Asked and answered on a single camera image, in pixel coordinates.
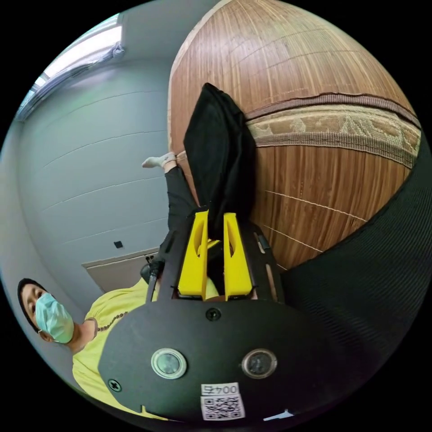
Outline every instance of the black border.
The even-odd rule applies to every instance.
[[[403,89],[432,142],[430,44],[427,42],[430,23],[425,3],[421,0],[389,3],[388,6],[387,2],[381,4],[369,0],[290,3],[327,19],[368,49]],[[103,6],[97,1],[41,3],[28,7],[10,2],[4,6],[0,27],[3,78],[0,81],[3,93],[0,143],[3,143],[25,94],[50,61],[94,25],[138,4],[140,2],[113,0]],[[63,428],[72,425],[77,429],[139,430],[95,408],[53,374],[24,336],[3,290],[1,294],[3,349],[0,371],[5,396],[4,423],[10,420],[14,426],[23,429],[51,428],[57,424]],[[328,427],[333,431],[345,431],[406,426],[420,429],[423,423],[427,424],[430,324],[426,321],[426,308],[430,305],[430,297],[429,292],[400,348],[370,382],[331,412],[293,430],[315,431]],[[279,430],[281,426],[278,421],[266,422],[268,431]],[[157,429],[149,424],[154,430],[169,430],[166,422],[156,422],[155,427]],[[207,430],[213,430],[213,427],[208,425]],[[182,425],[178,430],[191,430],[191,427]]]

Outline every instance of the dark hair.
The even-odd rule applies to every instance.
[[[32,320],[30,319],[30,317],[28,316],[28,313],[26,312],[26,310],[25,310],[25,308],[24,308],[24,303],[23,303],[23,297],[22,297],[22,292],[23,292],[23,289],[24,289],[24,287],[26,286],[26,285],[28,285],[28,284],[31,284],[31,285],[36,285],[37,287],[39,287],[39,288],[42,288],[43,290],[45,290],[46,291],[46,289],[40,284],[40,283],[37,283],[35,280],[33,280],[33,279],[29,279],[29,278],[24,278],[24,279],[21,279],[20,281],[19,281],[19,284],[18,284],[18,302],[19,302],[19,305],[21,306],[21,310],[22,310],[22,313],[24,314],[24,316],[26,317],[26,319],[27,319],[27,321],[28,321],[28,323],[31,325],[31,327],[33,328],[33,330],[37,333],[39,330],[38,330],[38,328],[32,323]]]

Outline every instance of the window light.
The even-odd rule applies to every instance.
[[[119,15],[120,14],[116,14],[116,15],[112,16],[111,18],[108,18],[105,21],[102,21],[97,26],[94,26],[89,31],[86,31],[72,45],[76,45],[77,43],[81,42],[84,39],[87,39],[89,36],[91,36],[94,33],[100,33],[103,30],[107,30],[109,28],[115,27],[117,25]]]
[[[88,55],[97,51],[109,48],[117,42],[121,41],[122,27],[114,27],[109,30],[98,33],[83,42],[75,45],[64,54],[57,57],[46,69],[45,74],[51,78],[68,66],[74,64],[76,61],[87,57]]]
[[[42,87],[45,83],[46,81],[41,76],[35,82],[35,84],[38,85],[39,87]]]
[[[27,94],[26,97],[24,98],[24,100],[21,102],[21,106],[24,106],[28,100],[35,94],[35,92],[33,90],[30,90]]]

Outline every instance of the qr code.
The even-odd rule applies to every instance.
[[[233,420],[244,417],[240,395],[203,397],[202,415],[204,420]]]

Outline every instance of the sock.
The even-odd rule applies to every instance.
[[[176,160],[176,155],[172,152],[164,154],[163,156],[159,156],[159,157],[148,157],[144,162],[143,162],[143,168],[154,168],[154,167],[161,167],[163,168],[163,166],[167,163],[167,162],[171,162],[171,161],[175,161]]]

